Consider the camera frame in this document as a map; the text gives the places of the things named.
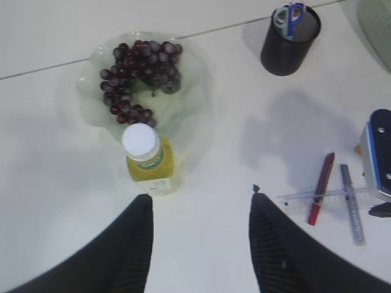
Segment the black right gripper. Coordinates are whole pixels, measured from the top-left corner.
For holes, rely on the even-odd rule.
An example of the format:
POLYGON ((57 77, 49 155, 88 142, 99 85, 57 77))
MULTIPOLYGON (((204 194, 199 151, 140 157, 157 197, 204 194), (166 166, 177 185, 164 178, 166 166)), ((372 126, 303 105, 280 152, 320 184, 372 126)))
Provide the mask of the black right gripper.
POLYGON ((385 202, 383 204, 373 206, 369 210, 368 214, 373 217, 391 218, 391 202, 385 202))

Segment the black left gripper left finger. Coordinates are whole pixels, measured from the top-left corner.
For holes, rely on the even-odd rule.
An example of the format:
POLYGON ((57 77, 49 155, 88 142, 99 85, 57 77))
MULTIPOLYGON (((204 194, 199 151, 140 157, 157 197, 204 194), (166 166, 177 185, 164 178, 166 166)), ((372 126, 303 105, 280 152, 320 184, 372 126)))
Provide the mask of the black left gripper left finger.
POLYGON ((96 238, 13 292, 144 292, 153 248, 153 202, 138 195, 96 238))

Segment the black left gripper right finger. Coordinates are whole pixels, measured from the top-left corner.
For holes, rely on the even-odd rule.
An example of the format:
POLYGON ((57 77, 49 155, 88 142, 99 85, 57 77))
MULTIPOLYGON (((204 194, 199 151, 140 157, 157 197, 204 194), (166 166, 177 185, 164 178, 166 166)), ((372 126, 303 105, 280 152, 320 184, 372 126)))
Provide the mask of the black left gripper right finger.
POLYGON ((390 292, 380 280, 314 240, 253 186, 252 265, 260 292, 390 292))

